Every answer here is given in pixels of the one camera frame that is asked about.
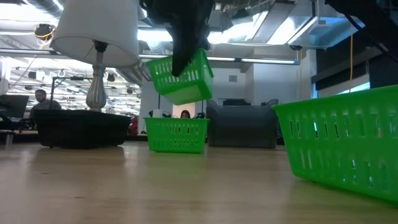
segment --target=person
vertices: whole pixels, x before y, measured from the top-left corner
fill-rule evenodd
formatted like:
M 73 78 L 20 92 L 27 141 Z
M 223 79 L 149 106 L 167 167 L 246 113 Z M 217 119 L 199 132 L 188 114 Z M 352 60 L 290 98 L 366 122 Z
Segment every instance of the person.
M 30 111 L 29 118 L 34 118 L 35 110 L 50 109 L 50 100 L 47 99 L 47 93 L 44 90 L 36 90 L 35 97 L 39 103 L 32 108 L 32 110 Z M 51 109 L 62 110 L 62 107 L 57 101 L 53 100 Z
M 187 110 L 181 112 L 181 118 L 191 118 L 191 114 Z

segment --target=table surface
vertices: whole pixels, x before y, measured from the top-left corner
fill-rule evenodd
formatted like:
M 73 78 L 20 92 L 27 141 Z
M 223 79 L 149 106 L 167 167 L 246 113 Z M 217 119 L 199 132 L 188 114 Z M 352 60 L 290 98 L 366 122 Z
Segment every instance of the table surface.
M 0 148 L 0 223 L 396 223 L 391 204 L 295 178 L 283 150 Z

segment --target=man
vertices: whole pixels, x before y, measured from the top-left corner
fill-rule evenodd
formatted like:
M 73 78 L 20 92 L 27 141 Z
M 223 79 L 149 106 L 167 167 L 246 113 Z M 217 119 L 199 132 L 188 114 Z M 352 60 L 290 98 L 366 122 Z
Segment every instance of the man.
M 39 103 L 36 104 L 30 111 L 30 115 L 29 115 L 30 118 L 34 118 L 35 110 L 49 110 L 50 109 L 50 100 L 47 99 L 47 93 L 44 90 L 36 90 L 35 97 Z M 57 101 L 53 100 L 51 109 L 52 110 L 62 110 L 62 107 Z

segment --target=basket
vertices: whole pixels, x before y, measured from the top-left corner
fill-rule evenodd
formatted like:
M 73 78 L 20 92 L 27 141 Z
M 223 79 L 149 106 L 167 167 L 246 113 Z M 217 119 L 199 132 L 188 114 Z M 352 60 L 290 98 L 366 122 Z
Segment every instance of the basket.
M 204 153 L 208 119 L 145 118 L 149 149 Z
M 398 202 L 398 86 L 274 109 L 294 175 Z
M 171 103 L 182 105 L 211 99 L 213 72 L 206 53 L 199 49 L 179 77 L 172 75 L 172 56 L 148 62 L 155 89 Z

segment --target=woman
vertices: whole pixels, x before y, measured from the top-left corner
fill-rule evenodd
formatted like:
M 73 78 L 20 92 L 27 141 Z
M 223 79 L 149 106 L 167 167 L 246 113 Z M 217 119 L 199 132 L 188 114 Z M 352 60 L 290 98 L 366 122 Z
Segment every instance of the woman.
M 181 112 L 181 118 L 191 118 L 191 114 L 187 110 Z

